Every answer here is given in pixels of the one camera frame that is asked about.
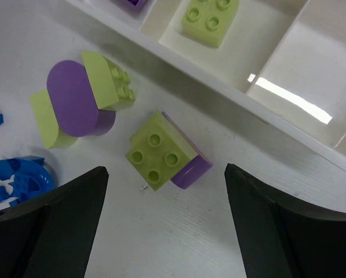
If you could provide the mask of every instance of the lime green toy brick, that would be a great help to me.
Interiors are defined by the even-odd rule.
[[[160,113],[155,113],[131,138],[128,161],[156,191],[198,154]]]
[[[46,89],[31,95],[30,102],[45,148],[69,147],[76,142],[76,137],[60,130]]]
[[[182,18],[183,30],[219,47],[238,10],[239,0],[191,0]]]
[[[83,51],[81,56],[98,109],[119,111],[134,104],[127,72],[98,52]]]

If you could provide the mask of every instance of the green block with studs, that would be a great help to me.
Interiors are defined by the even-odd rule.
[[[238,10],[239,0],[191,0],[182,18],[183,30],[219,47]]]
[[[81,56],[98,109],[119,111],[134,104],[127,72],[98,52],[87,50]]]
[[[154,191],[198,155],[161,112],[130,138],[130,144],[126,158]]]

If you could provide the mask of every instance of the purple block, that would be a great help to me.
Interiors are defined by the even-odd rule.
[[[124,0],[129,6],[135,9],[141,9],[147,0]]]
[[[191,184],[204,175],[213,164],[203,155],[203,153],[193,144],[193,142],[184,134],[184,132],[173,122],[173,120],[162,112],[164,117],[179,131],[179,133],[187,140],[187,142],[198,153],[198,156],[193,158],[182,170],[180,170],[171,181],[181,189],[187,189]]]
[[[97,108],[85,67],[61,61],[49,72],[46,87],[59,127],[73,137],[103,135],[114,125],[116,113]]]

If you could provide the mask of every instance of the white table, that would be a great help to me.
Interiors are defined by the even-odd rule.
[[[133,108],[112,130],[45,150],[29,95],[60,60],[99,50],[129,70]],[[129,137],[166,111],[214,163],[184,191],[142,191]],[[110,181],[86,277],[245,277],[224,181],[227,163],[289,194],[346,212],[346,173],[61,0],[0,0],[0,159],[41,155],[63,184],[98,166]],[[0,204],[0,209],[7,204]]]

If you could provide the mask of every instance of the table surface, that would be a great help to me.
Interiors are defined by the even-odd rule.
[[[29,95],[60,60],[98,50],[130,72],[137,101],[113,129],[45,150]],[[214,163],[184,191],[158,192],[127,162],[129,137],[166,111]],[[0,0],[0,159],[39,155],[63,184],[103,165],[110,174],[86,277],[246,277],[224,169],[235,163],[308,202],[346,212],[346,172],[241,107],[159,61],[61,0]],[[0,204],[0,209],[7,204]]]

